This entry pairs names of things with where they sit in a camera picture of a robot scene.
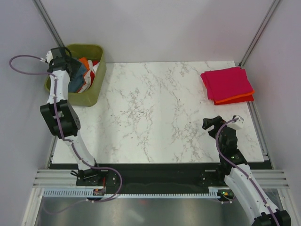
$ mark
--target white wall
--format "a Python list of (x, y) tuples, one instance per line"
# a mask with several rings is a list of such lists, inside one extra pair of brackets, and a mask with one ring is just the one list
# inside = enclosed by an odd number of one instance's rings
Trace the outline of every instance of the white wall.
[[(15, 73), (19, 54), (44, 56), (55, 43), (31, 0), (4, 1), (0, 8), (0, 225), (18, 226), (34, 176), (45, 165), (51, 134), (40, 114), (47, 100), (45, 76)], [(38, 60), (16, 60), (26, 71), (44, 71)]]
[(107, 62), (239, 62), (273, 0), (42, 0), (65, 44)]
[(301, 211), (301, 1), (285, 0), (246, 64), (269, 153)]

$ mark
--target olive green basket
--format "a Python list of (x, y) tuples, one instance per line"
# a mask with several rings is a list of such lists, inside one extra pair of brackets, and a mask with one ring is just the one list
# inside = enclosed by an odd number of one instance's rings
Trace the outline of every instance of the olive green basket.
[[(82, 57), (88, 60), (99, 61), (95, 78), (90, 88), (82, 93), (68, 93), (68, 101), (72, 105), (77, 106), (88, 106), (91, 107), (96, 104), (100, 89), (103, 84), (105, 72), (107, 70), (103, 49), (97, 45), (86, 45), (86, 44), (71, 44), (66, 46), (72, 53), (72, 57), (80, 59)], [(50, 78), (48, 77), (45, 82), (45, 89), (50, 92)]]

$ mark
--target blue cloth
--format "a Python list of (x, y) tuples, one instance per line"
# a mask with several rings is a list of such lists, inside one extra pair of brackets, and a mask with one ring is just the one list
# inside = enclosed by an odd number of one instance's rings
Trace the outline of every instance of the blue cloth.
[(72, 81), (69, 82), (68, 85), (68, 93), (76, 93), (80, 87), (84, 84), (83, 75), (87, 72), (87, 68), (81, 64), (79, 70), (75, 74)]

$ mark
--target stack of folded clothes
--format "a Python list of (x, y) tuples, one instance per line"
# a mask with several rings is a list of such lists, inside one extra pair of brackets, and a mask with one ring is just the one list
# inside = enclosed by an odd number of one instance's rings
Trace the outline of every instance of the stack of folded clothes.
[(81, 58), (78, 61), (81, 62), (81, 67), (68, 85), (69, 93), (82, 93), (88, 90), (99, 66), (98, 61), (87, 60), (86, 58)]
[(201, 78), (207, 88), (208, 99), (215, 105), (254, 101), (254, 90), (245, 69), (232, 67), (204, 72)]

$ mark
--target marble tabletop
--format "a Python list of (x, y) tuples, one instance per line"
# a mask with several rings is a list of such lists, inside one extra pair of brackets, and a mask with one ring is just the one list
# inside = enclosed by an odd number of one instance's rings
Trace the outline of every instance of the marble tabletop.
[[(238, 147), (250, 162), (263, 161), (246, 103), (215, 106), (200, 74), (234, 67), (225, 62), (107, 64), (97, 104), (74, 110), (81, 134), (98, 163), (219, 162), (203, 118), (245, 119)], [(76, 163), (57, 141), (52, 163)]]

